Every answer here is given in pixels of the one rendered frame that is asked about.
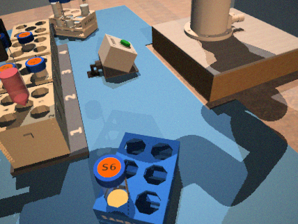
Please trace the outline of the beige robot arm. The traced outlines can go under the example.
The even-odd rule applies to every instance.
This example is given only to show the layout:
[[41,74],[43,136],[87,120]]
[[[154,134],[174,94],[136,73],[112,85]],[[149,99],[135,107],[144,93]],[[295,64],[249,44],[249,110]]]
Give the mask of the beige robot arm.
[[233,34],[231,24],[244,21],[243,14],[229,13],[230,3],[231,0],[191,0],[191,18],[185,24],[185,34],[210,42],[229,38]]

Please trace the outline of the clear conical tube with red liquid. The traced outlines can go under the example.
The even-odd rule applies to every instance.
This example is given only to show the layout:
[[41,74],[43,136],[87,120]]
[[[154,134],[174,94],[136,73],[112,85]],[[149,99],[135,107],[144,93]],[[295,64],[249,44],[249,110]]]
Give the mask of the clear conical tube with red liquid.
[[0,81],[13,103],[26,106],[30,93],[13,58],[4,33],[0,33],[0,38],[9,56],[7,61],[0,62]]

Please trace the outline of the light blue bench mat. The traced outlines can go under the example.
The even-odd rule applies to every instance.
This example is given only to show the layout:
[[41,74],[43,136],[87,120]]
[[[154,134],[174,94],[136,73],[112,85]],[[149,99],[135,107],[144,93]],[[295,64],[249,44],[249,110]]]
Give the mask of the light blue bench mat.
[[[89,155],[12,176],[0,150],[0,224],[100,224],[93,166],[125,132],[180,141],[166,224],[298,224],[298,153],[239,100],[208,110],[126,5],[95,13],[86,38],[54,35],[68,44]],[[132,44],[139,72],[88,78],[105,34]]]

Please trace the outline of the blue tube rack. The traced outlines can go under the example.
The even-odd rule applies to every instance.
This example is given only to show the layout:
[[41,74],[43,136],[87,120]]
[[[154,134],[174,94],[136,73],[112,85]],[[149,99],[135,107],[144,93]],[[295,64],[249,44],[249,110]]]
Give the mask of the blue tube rack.
[[116,155],[125,162],[129,197],[113,207],[101,188],[93,206],[99,223],[166,224],[179,151],[180,141],[125,132]]

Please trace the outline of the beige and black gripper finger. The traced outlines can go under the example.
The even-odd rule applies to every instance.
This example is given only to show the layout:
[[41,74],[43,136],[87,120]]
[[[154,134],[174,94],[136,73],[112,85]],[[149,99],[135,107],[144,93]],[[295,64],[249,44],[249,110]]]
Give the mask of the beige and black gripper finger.
[[7,60],[8,60],[8,54],[0,38],[0,62],[4,62]]
[[9,38],[9,35],[7,33],[7,30],[6,30],[5,26],[4,26],[4,24],[3,24],[2,19],[0,19],[0,33],[4,33],[4,35],[6,36],[6,39],[8,41],[8,44],[9,44],[8,46],[11,47],[12,46],[12,42],[11,42],[11,40]]

